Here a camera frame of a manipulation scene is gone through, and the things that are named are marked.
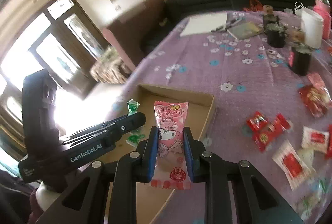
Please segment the black pot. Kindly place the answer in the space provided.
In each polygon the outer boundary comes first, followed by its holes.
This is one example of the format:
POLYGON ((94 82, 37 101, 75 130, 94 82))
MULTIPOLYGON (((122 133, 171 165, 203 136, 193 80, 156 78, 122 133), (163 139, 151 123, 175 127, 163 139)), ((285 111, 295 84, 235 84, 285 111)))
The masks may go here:
POLYGON ((273 48, 282 48, 285 46, 286 30, 283 25, 278 23, 269 23, 266 26, 265 34, 267 43, 273 48))
POLYGON ((306 76, 310 67, 312 49, 303 44, 293 44, 290 48, 289 63, 291 71, 299 76, 306 76))

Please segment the black pot near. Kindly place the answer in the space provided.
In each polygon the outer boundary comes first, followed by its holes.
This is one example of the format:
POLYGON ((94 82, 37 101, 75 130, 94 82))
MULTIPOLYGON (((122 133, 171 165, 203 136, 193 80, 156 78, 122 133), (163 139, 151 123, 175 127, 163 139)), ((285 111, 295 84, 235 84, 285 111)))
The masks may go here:
POLYGON ((303 44, 293 44, 290 48, 289 63, 291 71, 299 76, 306 76, 310 67, 312 49, 303 44))

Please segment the cork stopper far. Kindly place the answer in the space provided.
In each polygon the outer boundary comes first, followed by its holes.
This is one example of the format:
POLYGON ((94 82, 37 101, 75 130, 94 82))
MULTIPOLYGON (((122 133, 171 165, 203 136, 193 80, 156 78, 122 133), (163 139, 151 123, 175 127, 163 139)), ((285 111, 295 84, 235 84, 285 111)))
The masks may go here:
POLYGON ((272 6, 270 5, 264 5, 263 6, 263 13, 265 15, 273 15, 274 9, 272 6))

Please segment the green candy wrapper lower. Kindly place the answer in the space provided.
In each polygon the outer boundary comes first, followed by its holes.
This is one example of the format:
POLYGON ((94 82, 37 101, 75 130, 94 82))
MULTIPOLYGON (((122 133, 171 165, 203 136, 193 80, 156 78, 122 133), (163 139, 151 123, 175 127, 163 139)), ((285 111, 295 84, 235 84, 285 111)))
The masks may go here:
POLYGON ((139 142, 145 137, 146 136, 142 131, 142 127, 139 127, 138 129, 130 132, 130 136, 127 138, 126 143, 132 147, 137 147, 139 142))

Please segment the white red sachet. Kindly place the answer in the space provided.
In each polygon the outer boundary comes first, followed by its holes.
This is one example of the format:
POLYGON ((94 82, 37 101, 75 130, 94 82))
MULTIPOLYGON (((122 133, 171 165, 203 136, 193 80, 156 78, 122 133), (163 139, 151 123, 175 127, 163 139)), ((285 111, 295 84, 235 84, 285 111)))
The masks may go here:
POLYGON ((313 149, 326 153, 329 145, 329 133, 318 131, 310 127, 303 127, 301 146, 303 149, 313 149))

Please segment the small red candy packet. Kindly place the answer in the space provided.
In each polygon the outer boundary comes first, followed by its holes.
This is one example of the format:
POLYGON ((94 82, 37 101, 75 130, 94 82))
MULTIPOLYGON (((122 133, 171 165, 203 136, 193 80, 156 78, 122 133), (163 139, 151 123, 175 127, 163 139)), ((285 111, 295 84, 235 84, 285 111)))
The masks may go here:
POLYGON ((259 111, 256 111, 253 116, 249 117, 246 121, 248 127, 253 132, 262 130, 267 124, 268 119, 259 111))

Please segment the white paper sheet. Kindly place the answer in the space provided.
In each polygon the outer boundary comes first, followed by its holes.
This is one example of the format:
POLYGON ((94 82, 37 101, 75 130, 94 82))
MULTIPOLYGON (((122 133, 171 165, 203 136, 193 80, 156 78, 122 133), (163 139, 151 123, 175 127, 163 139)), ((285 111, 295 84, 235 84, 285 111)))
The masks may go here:
POLYGON ((188 23, 180 36, 210 33, 216 28, 223 27, 227 23, 227 13, 207 13, 189 17, 188 23))

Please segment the pink red snack packet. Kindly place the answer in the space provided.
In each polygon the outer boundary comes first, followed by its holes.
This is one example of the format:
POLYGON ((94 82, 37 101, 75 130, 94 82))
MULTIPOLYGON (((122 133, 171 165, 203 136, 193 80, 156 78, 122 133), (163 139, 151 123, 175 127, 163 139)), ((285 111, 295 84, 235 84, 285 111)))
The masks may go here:
POLYGON ((325 90, 325 83, 318 73, 309 73, 307 77, 316 89, 321 91, 325 90))

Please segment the dark red gold-lettered snack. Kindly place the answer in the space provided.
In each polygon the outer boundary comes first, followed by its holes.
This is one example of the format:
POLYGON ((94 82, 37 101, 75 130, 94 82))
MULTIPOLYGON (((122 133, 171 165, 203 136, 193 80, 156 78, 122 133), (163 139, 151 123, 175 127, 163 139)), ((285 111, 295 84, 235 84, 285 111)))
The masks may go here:
POLYGON ((326 88, 316 88, 308 85, 298 90, 300 98, 311 115, 315 118, 323 117, 331 108, 331 98, 326 88))

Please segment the pink cartoon snack packet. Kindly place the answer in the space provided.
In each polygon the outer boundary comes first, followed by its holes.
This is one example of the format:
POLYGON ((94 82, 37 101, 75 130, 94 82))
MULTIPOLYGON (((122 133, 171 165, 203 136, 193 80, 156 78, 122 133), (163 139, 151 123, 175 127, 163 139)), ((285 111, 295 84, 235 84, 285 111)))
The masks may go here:
POLYGON ((159 137, 155 171, 151 180, 152 187, 176 190, 188 190, 191 187, 183 138, 187 110, 187 102, 156 101, 154 103, 159 137))

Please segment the white plastic jar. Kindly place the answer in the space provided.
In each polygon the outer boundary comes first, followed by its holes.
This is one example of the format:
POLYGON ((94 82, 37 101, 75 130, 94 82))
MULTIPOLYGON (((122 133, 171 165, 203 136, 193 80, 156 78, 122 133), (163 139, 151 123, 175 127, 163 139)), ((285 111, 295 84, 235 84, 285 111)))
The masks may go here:
POLYGON ((304 32, 304 43, 313 48, 321 47, 323 18, 314 10, 304 8, 301 14, 301 29, 304 32))

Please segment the cardboard tray box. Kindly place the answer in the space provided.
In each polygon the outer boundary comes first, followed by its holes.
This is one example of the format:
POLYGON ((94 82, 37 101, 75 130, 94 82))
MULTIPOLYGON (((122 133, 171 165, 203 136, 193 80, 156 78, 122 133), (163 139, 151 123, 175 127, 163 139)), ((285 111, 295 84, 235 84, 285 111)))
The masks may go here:
POLYGON ((119 97, 109 107, 107 118, 125 115, 130 99, 140 103, 138 110, 146 116, 141 130, 146 138, 151 127, 161 128, 158 146, 161 151, 153 181, 137 184, 137 222, 202 222, 205 188, 189 179, 180 128, 188 126, 195 140, 203 140, 216 110, 214 95, 141 84, 119 97))

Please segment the pink sleeved bottle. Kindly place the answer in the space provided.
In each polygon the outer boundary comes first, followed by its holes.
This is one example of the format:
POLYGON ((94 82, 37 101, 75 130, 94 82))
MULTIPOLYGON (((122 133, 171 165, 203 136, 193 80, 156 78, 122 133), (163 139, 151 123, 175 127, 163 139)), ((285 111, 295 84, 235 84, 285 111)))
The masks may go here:
POLYGON ((315 0, 314 11, 323 18, 323 33, 324 40, 329 39, 331 28, 331 14, 329 0, 315 0))

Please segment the black pot far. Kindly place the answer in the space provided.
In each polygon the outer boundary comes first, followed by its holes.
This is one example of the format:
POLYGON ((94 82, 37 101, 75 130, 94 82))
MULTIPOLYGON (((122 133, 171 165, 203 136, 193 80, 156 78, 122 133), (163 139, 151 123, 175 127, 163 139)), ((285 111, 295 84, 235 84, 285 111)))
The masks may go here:
POLYGON ((266 26, 265 34, 267 43, 273 48, 282 48, 285 46, 286 30, 283 25, 278 23, 269 23, 266 26))

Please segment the tan notebook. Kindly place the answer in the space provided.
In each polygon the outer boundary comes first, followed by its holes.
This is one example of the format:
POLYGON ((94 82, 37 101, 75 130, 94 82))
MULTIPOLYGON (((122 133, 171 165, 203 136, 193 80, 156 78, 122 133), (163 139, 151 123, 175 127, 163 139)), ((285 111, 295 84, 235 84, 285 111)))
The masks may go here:
POLYGON ((227 32, 235 39, 243 40, 262 34, 263 28, 250 21, 230 27, 227 32))

